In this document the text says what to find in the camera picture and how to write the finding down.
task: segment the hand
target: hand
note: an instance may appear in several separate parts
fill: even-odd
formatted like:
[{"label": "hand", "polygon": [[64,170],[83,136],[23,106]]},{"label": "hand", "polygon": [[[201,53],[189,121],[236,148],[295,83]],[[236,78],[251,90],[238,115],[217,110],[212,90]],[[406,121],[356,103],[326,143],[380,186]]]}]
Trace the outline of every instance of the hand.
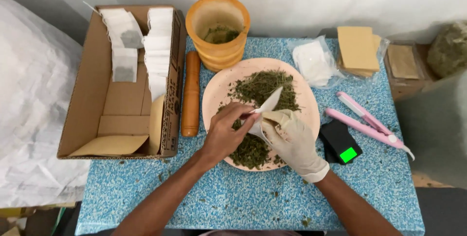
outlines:
[{"label": "hand", "polygon": [[289,109],[263,112],[262,116],[279,124],[288,136],[287,141],[284,140],[270,121],[263,119],[261,122],[268,140],[272,143],[272,149],[283,161],[308,182],[322,180],[329,171],[329,163],[316,153],[311,128]]},{"label": "hand", "polygon": [[256,119],[260,117],[260,114],[247,116],[242,127],[237,131],[232,128],[232,125],[235,120],[243,114],[253,111],[253,109],[251,106],[231,102],[211,118],[211,125],[205,143],[200,149],[202,157],[207,160],[207,165],[210,168],[232,154],[243,141]]}]

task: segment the green display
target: green display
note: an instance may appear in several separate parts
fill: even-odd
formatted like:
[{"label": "green display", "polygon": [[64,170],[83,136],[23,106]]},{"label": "green display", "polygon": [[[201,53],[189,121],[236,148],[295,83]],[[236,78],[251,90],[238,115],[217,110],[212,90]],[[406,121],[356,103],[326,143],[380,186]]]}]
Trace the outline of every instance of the green display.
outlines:
[{"label": "green display", "polygon": [[357,152],[353,150],[353,148],[349,148],[346,151],[342,152],[340,155],[341,159],[344,161],[344,163],[347,163],[349,160],[357,156]]}]

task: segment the stack of brown paper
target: stack of brown paper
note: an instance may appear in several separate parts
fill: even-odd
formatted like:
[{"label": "stack of brown paper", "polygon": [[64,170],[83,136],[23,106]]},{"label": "stack of brown paper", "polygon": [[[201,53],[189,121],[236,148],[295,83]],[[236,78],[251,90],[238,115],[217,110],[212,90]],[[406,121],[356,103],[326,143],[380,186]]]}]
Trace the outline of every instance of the stack of brown paper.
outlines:
[{"label": "stack of brown paper", "polygon": [[371,77],[379,72],[377,51],[381,37],[371,27],[337,27],[341,54],[339,66],[354,75]]}]

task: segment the bare hand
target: bare hand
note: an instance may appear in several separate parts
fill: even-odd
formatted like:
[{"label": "bare hand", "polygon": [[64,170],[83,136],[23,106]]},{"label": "bare hand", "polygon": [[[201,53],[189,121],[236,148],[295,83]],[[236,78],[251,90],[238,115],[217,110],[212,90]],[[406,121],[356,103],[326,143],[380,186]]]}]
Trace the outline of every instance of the bare hand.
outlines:
[{"label": "bare hand", "polygon": [[243,141],[255,120],[260,117],[260,114],[249,115],[242,127],[237,131],[232,128],[232,125],[235,120],[253,111],[253,109],[251,106],[231,102],[220,113],[211,118],[209,132],[203,147],[200,149],[202,157],[207,160],[210,168],[232,154]]}]

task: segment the wooden pestle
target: wooden pestle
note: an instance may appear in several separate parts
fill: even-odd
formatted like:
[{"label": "wooden pestle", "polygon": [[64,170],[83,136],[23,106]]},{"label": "wooden pestle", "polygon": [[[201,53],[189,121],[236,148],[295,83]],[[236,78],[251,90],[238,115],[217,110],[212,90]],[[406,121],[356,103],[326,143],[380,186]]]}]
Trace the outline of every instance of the wooden pestle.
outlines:
[{"label": "wooden pestle", "polygon": [[199,69],[198,52],[186,54],[186,78],[183,89],[182,136],[196,136],[199,128]]}]

